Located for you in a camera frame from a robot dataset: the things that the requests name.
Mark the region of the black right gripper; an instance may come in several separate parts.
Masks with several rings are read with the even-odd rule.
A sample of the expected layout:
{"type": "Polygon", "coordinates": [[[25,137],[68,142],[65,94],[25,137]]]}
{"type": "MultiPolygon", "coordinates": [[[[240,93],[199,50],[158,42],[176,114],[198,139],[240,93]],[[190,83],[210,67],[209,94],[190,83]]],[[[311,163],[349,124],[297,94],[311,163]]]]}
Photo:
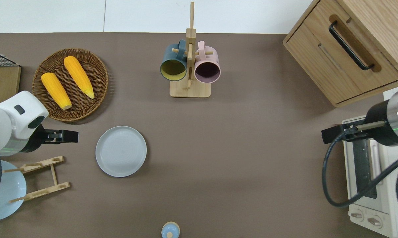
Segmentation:
{"type": "Polygon", "coordinates": [[[346,142],[369,138],[368,133],[358,131],[357,126],[353,124],[338,124],[321,131],[321,137],[324,144],[332,143],[338,136],[340,136],[340,141],[346,142]]]}

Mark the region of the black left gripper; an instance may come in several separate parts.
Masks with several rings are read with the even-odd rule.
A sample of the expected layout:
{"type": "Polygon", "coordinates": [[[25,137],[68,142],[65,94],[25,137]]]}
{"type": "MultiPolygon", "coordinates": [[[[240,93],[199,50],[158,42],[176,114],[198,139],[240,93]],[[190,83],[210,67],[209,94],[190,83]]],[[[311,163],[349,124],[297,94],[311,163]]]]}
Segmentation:
{"type": "Polygon", "coordinates": [[[43,130],[37,137],[41,144],[78,143],[79,133],[68,130],[43,130]]]}

